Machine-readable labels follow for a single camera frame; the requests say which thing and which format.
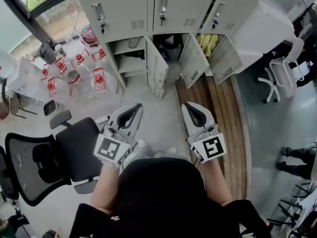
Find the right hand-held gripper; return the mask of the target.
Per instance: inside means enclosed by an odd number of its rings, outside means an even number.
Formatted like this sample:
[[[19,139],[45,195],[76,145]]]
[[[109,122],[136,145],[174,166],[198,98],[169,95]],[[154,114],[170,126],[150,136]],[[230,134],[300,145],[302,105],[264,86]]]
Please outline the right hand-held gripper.
[[[227,154],[224,135],[219,133],[209,109],[197,103],[186,102],[182,104],[181,111],[189,135],[187,141],[190,149],[202,164]]]

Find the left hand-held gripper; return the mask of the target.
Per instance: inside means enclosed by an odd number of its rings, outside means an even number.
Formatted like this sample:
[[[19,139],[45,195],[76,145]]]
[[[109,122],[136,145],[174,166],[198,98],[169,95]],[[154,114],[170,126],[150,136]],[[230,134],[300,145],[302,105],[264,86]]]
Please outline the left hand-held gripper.
[[[119,168],[134,151],[134,139],[143,115],[143,105],[129,104],[116,110],[98,135],[94,155],[103,163]],[[128,130],[126,135],[116,130]]]

